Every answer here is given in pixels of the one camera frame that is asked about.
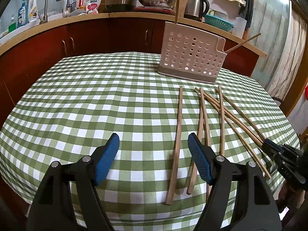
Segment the dark cloth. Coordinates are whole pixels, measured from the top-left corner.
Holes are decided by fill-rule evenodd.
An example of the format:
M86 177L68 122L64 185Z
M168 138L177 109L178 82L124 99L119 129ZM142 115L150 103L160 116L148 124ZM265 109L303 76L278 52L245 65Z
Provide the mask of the dark cloth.
M252 16L254 14L254 0L245 0L245 6L241 4L241 8L239 11L239 17L244 18L247 23L246 23L246 28L250 28L251 26L251 21L252 21Z

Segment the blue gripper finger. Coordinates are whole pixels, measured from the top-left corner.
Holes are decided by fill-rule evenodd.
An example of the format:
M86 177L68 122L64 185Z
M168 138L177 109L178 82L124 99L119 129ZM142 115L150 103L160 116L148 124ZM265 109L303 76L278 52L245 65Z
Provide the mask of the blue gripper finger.
M211 176L210 163L203 154L195 133L191 133L188 136L188 148L197 166L201 179L207 183L211 182L213 177Z
M100 161L96 165L96 174L94 180L96 185L99 185L102 181L106 180L111 164L113 163L115 155L119 150L119 146L119 136L114 134Z

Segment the window curtain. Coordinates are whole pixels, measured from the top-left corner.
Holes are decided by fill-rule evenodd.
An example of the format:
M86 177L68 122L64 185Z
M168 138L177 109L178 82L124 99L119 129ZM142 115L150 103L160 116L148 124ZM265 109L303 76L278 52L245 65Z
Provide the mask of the window curtain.
M283 52L290 19L289 0L254 0L254 15L247 38L261 35L250 43L264 53L251 75L265 90L278 67Z
M287 95L303 57L306 35L306 22L297 13L292 11L291 25L285 43L285 50L282 53L268 90L271 97L284 100Z

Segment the stainless steel kettle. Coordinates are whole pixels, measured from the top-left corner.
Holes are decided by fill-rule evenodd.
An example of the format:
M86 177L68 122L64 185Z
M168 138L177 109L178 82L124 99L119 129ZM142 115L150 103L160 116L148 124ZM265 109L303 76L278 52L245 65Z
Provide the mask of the stainless steel kettle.
M195 21L202 21L210 9L210 3L208 0L188 0L186 3L184 18L192 19Z

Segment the table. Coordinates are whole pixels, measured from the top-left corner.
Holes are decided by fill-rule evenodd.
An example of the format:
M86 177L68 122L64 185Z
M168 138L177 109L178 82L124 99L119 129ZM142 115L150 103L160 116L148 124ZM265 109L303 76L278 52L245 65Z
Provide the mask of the table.
M159 75L159 61L159 54L130 52L69 57L55 64L24 94L0 132L0 170L5 182L31 203L52 161L76 162L116 132L121 141L119 151L107 180L97 187L114 228L192 229L204 208L206 193L198 175L193 194L186 194L192 170L187 137L197 131L200 107L193 89L201 86L218 98L217 85ZM217 84L265 137L299 147L288 120L255 80L221 69ZM180 85L182 148L174 201L166 206ZM206 104L212 149L218 152L220 116ZM245 122L227 102L224 105ZM225 128L228 160L242 164L252 160L232 129L227 124ZM276 165L243 135L270 170L268 185L275 191L282 182ZM78 222L84 225L74 184L71 190ZM224 226L231 219L235 192L233 184Z

